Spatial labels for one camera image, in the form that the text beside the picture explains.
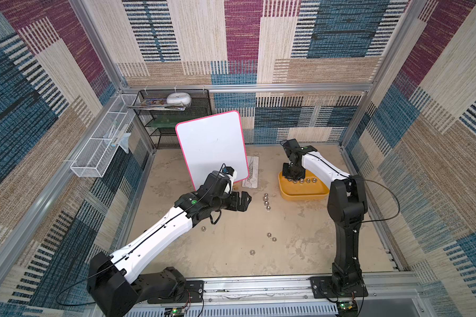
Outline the yellow plastic storage box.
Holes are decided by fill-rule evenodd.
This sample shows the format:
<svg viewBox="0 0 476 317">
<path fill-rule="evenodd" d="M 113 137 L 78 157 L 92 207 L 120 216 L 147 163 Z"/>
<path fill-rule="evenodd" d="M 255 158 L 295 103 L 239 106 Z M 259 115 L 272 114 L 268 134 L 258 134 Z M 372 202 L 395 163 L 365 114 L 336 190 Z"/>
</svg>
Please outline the yellow plastic storage box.
<svg viewBox="0 0 476 317">
<path fill-rule="evenodd" d="M 311 182 L 305 183 L 305 179 L 311 179 Z M 310 201 L 321 200 L 329 195 L 328 187 L 317 178 L 317 182 L 313 183 L 312 178 L 317 178 L 310 171 L 305 172 L 304 183 L 299 181 L 294 182 L 278 174 L 278 183 L 280 188 L 280 195 L 287 201 Z"/>
</svg>

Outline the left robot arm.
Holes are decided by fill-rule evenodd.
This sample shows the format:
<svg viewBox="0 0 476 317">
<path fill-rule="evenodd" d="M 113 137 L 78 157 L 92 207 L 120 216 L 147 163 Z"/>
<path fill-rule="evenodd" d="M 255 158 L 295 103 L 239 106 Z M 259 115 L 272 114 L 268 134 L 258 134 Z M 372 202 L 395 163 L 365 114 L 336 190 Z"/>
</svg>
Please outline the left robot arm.
<svg viewBox="0 0 476 317">
<path fill-rule="evenodd" d="M 159 299 L 176 302 L 185 294 L 186 279 L 173 267 L 159 273 L 143 270 L 178 237 L 223 210 L 245 212 L 252 200 L 247 192 L 235 192 L 237 171 L 223 165 L 212 171 L 203 185 L 182 195 L 173 207 L 137 239 L 112 254 L 95 255 L 83 281 L 87 292 L 105 316 L 125 316 L 139 302 Z"/>
</svg>

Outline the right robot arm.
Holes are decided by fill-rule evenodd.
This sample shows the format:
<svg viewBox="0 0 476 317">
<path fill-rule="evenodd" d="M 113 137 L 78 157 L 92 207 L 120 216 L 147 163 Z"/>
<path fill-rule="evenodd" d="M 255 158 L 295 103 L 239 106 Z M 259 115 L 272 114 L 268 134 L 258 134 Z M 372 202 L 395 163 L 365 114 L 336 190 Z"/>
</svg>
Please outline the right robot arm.
<svg viewBox="0 0 476 317">
<path fill-rule="evenodd" d="M 289 160 L 282 168 L 284 178 L 299 182 L 310 171 L 329 189 L 327 211 L 335 224 L 336 255 L 330 278 L 311 279 L 314 297 L 334 303 L 346 297 L 367 297 L 358 251 L 360 228 L 368 212 L 368 180 L 337 168 L 316 148 L 301 146 L 296 139 L 280 145 Z"/>
</svg>

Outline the white ruler package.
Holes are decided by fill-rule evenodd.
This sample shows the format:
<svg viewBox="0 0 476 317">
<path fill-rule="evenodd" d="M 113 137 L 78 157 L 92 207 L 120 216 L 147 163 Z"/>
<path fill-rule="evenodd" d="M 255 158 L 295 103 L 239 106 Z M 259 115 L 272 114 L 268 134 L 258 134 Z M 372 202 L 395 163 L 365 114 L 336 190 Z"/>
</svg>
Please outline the white ruler package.
<svg viewBox="0 0 476 317">
<path fill-rule="evenodd" d="M 258 188 L 259 184 L 259 157 L 247 157 L 248 177 L 242 181 L 244 188 Z"/>
</svg>

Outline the pink framed whiteboard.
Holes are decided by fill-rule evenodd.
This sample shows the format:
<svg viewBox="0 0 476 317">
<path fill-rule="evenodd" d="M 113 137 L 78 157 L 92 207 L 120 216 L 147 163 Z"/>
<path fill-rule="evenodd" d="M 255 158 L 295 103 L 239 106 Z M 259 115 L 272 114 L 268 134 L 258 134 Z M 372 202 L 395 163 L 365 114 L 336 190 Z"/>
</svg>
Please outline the pink framed whiteboard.
<svg viewBox="0 0 476 317">
<path fill-rule="evenodd" d="M 175 131 L 194 189 L 203 185 L 207 175 L 223 164 L 237 172 L 235 182 L 249 176 L 239 112 L 234 110 L 181 122 Z"/>
</svg>

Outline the white round device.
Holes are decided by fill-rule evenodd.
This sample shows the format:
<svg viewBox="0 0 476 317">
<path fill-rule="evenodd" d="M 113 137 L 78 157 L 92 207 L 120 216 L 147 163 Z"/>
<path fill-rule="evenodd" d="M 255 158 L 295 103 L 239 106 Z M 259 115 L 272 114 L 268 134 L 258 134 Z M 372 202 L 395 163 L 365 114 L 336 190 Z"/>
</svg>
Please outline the white round device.
<svg viewBox="0 0 476 317">
<path fill-rule="evenodd" d="M 192 97 L 187 92 L 174 92 L 167 97 L 166 102 L 169 105 L 190 106 Z"/>
</svg>

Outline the magazine on shelf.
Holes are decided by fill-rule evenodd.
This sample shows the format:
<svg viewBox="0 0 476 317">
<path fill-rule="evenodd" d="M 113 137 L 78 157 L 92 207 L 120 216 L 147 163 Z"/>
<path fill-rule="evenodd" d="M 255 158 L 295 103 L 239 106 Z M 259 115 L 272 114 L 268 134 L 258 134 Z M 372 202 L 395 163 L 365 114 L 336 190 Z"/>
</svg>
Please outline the magazine on shelf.
<svg viewBox="0 0 476 317">
<path fill-rule="evenodd" d="M 167 99 L 145 99 L 139 103 L 128 106 L 134 110 L 154 110 L 154 111 L 185 111 L 191 106 L 191 102 L 168 103 Z"/>
</svg>

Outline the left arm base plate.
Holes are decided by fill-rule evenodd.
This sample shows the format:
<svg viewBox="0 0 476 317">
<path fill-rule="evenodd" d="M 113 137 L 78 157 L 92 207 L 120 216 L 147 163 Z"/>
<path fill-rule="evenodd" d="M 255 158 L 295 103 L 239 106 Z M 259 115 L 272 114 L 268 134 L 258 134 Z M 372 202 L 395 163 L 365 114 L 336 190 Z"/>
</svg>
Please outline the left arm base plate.
<svg viewBox="0 0 476 317">
<path fill-rule="evenodd" d="M 203 280 L 187 281 L 180 291 L 166 297 L 158 297 L 157 303 L 202 303 L 205 282 Z"/>
</svg>

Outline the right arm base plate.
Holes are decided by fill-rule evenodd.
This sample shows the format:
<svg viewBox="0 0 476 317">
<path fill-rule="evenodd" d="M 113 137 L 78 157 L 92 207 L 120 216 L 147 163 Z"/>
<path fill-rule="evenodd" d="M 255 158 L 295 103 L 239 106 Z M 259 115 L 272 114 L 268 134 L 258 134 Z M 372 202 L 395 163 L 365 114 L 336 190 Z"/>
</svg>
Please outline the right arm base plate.
<svg viewBox="0 0 476 317">
<path fill-rule="evenodd" d="M 362 281 L 351 285 L 339 286 L 333 282 L 332 276 L 312 276 L 309 278 L 315 299 L 343 299 L 351 297 L 367 297 L 368 290 Z"/>
</svg>

